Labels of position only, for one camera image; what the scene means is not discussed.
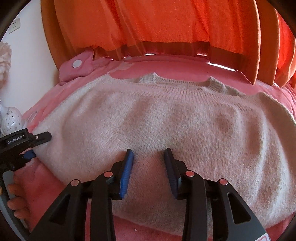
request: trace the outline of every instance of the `pink blanket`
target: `pink blanket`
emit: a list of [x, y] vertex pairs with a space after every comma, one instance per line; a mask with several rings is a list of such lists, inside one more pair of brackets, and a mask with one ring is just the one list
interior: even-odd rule
[[[35, 106], [24, 114], [24, 118], [29, 119], [29, 131], [32, 131], [40, 121], [72, 92], [107, 72], [115, 78], [133, 78], [156, 72], [158, 75], [166, 78], [197, 82], [205, 81], [209, 76], [213, 76], [246, 94], [264, 91], [284, 104], [295, 117], [296, 95], [289, 85], [284, 88], [278, 88], [257, 81], [255, 86], [252, 86], [242, 73], [209, 65], [205, 58], [152, 55], [126, 58], [125, 61], [113, 61], [109, 58], [92, 61], [92, 57], [93, 52], [89, 50], [61, 66], [61, 84], [52, 88]], [[82, 61], [80, 67], [72, 67], [75, 60]], [[33, 229], [64, 186], [38, 160], [30, 162], [29, 165], [15, 174], [19, 177], [26, 192], [28, 206], [31, 211], [29, 226]], [[280, 236], [291, 218], [292, 216], [268, 230], [272, 240], [276, 240]], [[118, 241], [132, 239], [181, 240], [179, 236], [172, 236], [141, 227], [117, 217], [114, 218], [114, 223]]]

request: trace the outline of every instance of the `triangular cutout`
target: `triangular cutout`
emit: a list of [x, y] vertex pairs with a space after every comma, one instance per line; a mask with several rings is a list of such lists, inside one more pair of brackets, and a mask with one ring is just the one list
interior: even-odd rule
[[251, 216], [232, 193], [228, 194], [228, 199], [230, 202], [232, 216], [235, 224], [240, 224], [251, 220]]
[[70, 194], [64, 197], [57, 208], [53, 211], [53, 214], [49, 219], [50, 222], [60, 225], [63, 225], [65, 223], [70, 197]]

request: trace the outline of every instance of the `small screw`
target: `small screw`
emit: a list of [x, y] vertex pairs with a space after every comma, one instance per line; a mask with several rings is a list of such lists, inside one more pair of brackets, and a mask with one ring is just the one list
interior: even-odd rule
[[112, 177], [113, 173], [112, 172], [105, 172], [104, 177]]
[[224, 179], [224, 178], [222, 178], [222, 179], [220, 179], [220, 184], [222, 184], [222, 185], [227, 185], [228, 184], [228, 181], [226, 180], [226, 179]]
[[185, 175], [188, 177], [194, 177], [194, 172], [193, 171], [186, 171]]
[[71, 186], [73, 186], [73, 187], [77, 186], [78, 184], [79, 184], [79, 180], [77, 180], [77, 179], [74, 179], [71, 181]]

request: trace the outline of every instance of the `wall outlet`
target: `wall outlet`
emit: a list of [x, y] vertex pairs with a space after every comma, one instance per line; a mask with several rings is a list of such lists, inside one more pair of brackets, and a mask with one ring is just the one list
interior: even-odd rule
[[9, 26], [8, 33], [11, 34], [13, 31], [20, 28], [20, 18], [15, 19]]

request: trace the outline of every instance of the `curtain fold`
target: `curtain fold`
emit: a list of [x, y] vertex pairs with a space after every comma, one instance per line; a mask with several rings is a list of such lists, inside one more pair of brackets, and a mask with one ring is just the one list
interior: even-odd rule
[[296, 85], [295, 38], [266, 0], [41, 0], [52, 57], [207, 55], [254, 84]]

